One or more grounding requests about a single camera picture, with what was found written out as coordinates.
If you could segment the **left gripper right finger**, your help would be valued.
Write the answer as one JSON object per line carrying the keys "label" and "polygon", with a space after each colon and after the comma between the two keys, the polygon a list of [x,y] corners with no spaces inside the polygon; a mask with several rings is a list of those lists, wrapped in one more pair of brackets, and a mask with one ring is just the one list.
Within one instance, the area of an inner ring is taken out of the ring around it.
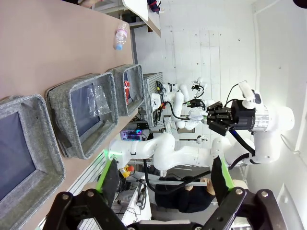
{"label": "left gripper right finger", "polygon": [[234,187],[220,157],[213,160],[211,181],[218,208],[203,225],[203,230],[228,230],[236,217],[246,218],[253,230],[286,230],[287,226],[273,192],[260,189],[252,193]]}

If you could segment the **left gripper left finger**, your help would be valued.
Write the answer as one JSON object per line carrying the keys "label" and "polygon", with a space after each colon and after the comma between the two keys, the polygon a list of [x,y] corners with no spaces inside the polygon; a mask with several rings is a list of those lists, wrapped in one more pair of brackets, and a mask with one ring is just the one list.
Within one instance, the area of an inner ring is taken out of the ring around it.
{"label": "left gripper left finger", "polygon": [[84,219],[94,219],[102,230],[124,230],[125,225],[112,210],[119,184],[116,160],[108,160],[96,185],[74,196],[56,195],[46,217],[46,230],[77,230]]}

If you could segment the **person's left hand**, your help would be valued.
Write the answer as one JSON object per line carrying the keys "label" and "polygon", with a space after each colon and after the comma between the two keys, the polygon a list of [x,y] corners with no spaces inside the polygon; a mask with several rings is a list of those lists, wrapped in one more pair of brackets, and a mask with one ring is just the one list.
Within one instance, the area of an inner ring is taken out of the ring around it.
{"label": "person's left hand", "polygon": [[78,4],[91,9],[98,2],[101,2],[101,0],[79,0]]}

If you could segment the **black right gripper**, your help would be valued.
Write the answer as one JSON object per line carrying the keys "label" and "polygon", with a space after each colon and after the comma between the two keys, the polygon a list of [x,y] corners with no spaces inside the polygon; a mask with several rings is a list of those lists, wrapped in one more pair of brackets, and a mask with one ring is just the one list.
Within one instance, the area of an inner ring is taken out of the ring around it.
{"label": "black right gripper", "polygon": [[229,117],[232,114],[233,123],[222,119],[207,119],[208,128],[223,137],[233,127],[235,130],[251,130],[255,124],[256,109],[247,109],[242,103],[243,100],[234,100],[231,108],[223,106],[221,101],[209,105],[207,107],[208,116]]}

